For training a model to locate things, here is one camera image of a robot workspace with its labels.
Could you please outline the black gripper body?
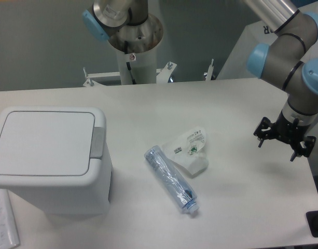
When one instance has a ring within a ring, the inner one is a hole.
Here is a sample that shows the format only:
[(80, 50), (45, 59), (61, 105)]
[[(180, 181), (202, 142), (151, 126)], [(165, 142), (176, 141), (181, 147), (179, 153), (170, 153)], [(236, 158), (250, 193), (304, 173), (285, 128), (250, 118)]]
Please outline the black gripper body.
[(290, 122), (283, 115), (279, 115), (272, 127), (274, 138), (285, 144), (289, 144), (294, 150), (302, 148), (301, 142), (308, 130), (308, 126), (302, 126), (299, 122), (298, 118)]

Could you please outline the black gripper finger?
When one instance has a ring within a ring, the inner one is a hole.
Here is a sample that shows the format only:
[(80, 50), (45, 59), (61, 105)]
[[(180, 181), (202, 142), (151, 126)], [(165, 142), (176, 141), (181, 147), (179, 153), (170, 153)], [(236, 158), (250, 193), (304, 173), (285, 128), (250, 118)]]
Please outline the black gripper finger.
[(265, 140), (272, 140), (275, 138), (274, 123), (267, 117), (263, 117), (253, 134), (259, 140), (258, 147), (261, 148)]
[(312, 150), (315, 146), (315, 142), (316, 142), (315, 136), (305, 136), (301, 140), (299, 139), (291, 140), (290, 146), (294, 152), (290, 158), (290, 161), (294, 161), (296, 157), (303, 156), (308, 158), (312, 153)]

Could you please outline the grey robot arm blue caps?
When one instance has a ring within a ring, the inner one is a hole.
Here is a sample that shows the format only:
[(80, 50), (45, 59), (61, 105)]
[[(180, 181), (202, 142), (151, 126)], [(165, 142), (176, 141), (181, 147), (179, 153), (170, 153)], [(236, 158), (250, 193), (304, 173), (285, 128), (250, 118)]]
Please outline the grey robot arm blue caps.
[(258, 44), (246, 67), (257, 78), (288, 94), (277, 120), (263, 117), (254, 135), (263, 143), (278, 140), (291, 146), (291, 161), (308, 158), (316, 137), (306, 135), (318, 115), (318, 58), (302, 57), (318, 41), (318, 14), (302, 12), (291, 1), (246, 1), (277, 36)]

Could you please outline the second robot arm silver base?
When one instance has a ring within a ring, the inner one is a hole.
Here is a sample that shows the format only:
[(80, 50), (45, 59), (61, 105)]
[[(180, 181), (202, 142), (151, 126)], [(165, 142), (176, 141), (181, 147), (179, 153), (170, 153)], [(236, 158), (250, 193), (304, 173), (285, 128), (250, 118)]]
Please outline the second robot arm silver base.
[(147, 0), (94, 1), (82, 20), (93, 37), (125, 54), (151, 51), (163, 38), (162, 23), (149, 13)]

